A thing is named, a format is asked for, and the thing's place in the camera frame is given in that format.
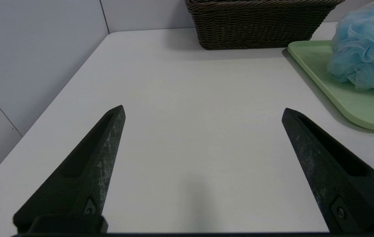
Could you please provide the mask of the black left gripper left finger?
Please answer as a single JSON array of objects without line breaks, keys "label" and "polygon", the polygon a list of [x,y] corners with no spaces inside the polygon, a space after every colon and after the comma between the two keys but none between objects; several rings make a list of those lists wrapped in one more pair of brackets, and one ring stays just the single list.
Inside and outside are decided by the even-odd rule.
[{"label": "black left gripper left finger", "polygon": [[125,125],[125,109],[108,110],[14,214],[18,233],[106,233],[102,215]]}]

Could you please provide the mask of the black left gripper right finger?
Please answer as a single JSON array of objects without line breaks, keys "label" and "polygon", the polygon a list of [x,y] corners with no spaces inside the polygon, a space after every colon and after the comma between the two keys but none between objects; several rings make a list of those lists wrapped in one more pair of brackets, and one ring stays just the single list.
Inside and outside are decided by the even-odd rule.
[{"label": "black left gripper right finger", "polygon": [[374,169],[304,114],[282,123],[331,233],[374,233]]}]

